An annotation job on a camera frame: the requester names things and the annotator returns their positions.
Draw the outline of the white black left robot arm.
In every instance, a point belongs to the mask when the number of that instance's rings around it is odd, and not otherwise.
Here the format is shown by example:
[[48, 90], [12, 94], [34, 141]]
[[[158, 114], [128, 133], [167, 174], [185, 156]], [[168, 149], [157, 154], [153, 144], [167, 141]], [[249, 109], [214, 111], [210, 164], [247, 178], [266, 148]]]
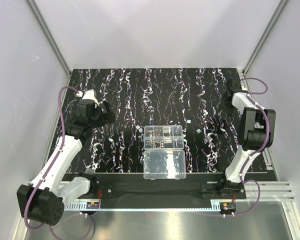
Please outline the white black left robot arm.
[[103, 105], [100, 107], [91, 99], [79, 100], [72, 117], [63, 123], [62, 136], [43, 169], [30, 184], [18, 188], [20, 213], [29, 229], [30, 220], [55, 226], [65, 207], [81, 196], [92, 197], [97, 193], [97, 179], [91, 173], [80, 173], [66, 185], [60, 184], [93, 130], [115, 122], [109, 103], [105, 101]]

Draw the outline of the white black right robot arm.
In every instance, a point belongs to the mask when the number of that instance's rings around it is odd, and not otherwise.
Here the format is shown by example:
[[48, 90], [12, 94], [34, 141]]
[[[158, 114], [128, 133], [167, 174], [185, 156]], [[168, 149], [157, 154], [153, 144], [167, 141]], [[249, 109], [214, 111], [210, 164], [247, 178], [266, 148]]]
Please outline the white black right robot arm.
[[218, 177], [215, 184], [199, 180], [174, 184], [185, 180], [185, 137], [180, 125], [150, 125], [143, 128], [144, 144], [143, 179], [141, 181], [114, 182], [110, 198], [125, 196], [168, 196], [177, 194], [198, 195], [203, 200], [245, 199], [246, 173], [253, 161], [274, 140], [276, 112], [261, 106], [244, 90], [239, 78], [226, 81], [226, 90], [217, 109], [233, 115], [240, 113], [237, 131], [237, 151], [230, 165]]

